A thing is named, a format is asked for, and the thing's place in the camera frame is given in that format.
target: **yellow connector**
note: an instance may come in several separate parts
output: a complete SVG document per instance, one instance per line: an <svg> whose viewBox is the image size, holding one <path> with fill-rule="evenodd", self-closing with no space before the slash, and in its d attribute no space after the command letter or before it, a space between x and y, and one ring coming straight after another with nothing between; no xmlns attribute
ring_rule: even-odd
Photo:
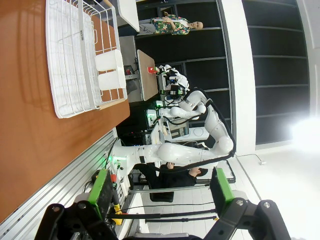
<svg viewBox="0 0 320 240"><path fill-rule="evenodd" d="M114 205L115 214L122 214L122 211L120 211L120 204ZM123 219L117 219L112 218L112 220L115 222L116 225L121 225Z"/></svg>

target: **red object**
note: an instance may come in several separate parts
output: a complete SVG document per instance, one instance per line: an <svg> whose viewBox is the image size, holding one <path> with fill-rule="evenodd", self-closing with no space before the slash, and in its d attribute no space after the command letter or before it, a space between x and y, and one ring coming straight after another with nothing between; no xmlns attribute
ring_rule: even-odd
<svg viewBox="0 0 320 240"><path fill-rule="evenodd" d="M148 73L156 74L158 72L158 68L156 66L148 66Z"/></svg>
<svg viewBox="0 0 320 240"><path fill-rule="evenodd" d="M110 177L111 177L111 181L112 181L113 183L115 183L115 182L117 181L117 175L111 174Z"/></svg>

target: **white wire dish rack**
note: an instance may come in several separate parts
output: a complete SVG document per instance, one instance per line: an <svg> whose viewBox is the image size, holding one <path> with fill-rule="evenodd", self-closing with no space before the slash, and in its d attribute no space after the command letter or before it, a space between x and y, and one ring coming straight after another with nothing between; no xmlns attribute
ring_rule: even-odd
<svg viewBox="0 0 320 240"><path fill-rule="evenodd" d="M46 1L48 70L58 118L70 118L128 97L125 87L113 91L99 88L95 57L120 50L120 42L115 8L95 3Z"/></svg>

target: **man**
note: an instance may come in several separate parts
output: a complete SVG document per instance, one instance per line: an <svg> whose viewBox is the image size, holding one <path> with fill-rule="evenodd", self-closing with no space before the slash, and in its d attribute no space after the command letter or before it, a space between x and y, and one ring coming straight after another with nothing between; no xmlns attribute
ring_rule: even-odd
<svg viewBox="0 0 320 240"><path fill-rule="evenodd" d="M160 168L173 169L174 164L172 162L167 162L166 165L162 165ZM193 167L190 170L184 170L180 172L160 172L159 176L157 176L155 170L143 163L136 164L134 169L138 169L143 175L145 175L145 178L152 189L194 186L196 184L197 177L204 176L208 172L208 169Z"/></svg>
<svg viewBox="0 0 320 240"><path fill-rule="evenodd" d="M164 15L164 17L154 17L139 21L140 32L138 36L168 33L171 33L172 35L186 35L189 33L190 29L200 30L204 27L203 23L200 21L189 22L183 17L176 17L173 14L168 14L166 11L164 12ZM128 28L119 28L119 36L130 35L134 35L134 33L130 32Z"/></svg>

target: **screw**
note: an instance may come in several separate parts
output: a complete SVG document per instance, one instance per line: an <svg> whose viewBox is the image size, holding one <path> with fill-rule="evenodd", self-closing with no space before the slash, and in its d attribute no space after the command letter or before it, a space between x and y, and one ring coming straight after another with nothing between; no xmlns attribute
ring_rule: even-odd
<svg viewBox="0 0 320 240"><path fill-rule="evenodd" d="M242 200L237 200L237 201L236 201L236 204L242 206L242 205L244 204L244 201L242 201Z"/></svg>
<svg viewBox="0 0 320 240"><path fill-rule="evenodd" d="M266 201L263 206L265 206L267 209L270 208L270 204Z"/></svg>
<svg viewBox="0 0 320 240"><path fill-rule="evenodd" d="M86 208L86 205L85 205L84 203L79 203L79 204L78 204L78 207L79 207L80 209L85 209L85 208Z"/></svg>
<svg viewBox="0 0 320 240"><path fill-rule="evenodd" d="M54 212L59 212L60 207L58 207L58 206L54 206L54 207L52 208L52 210L53 210Z"/></svg>

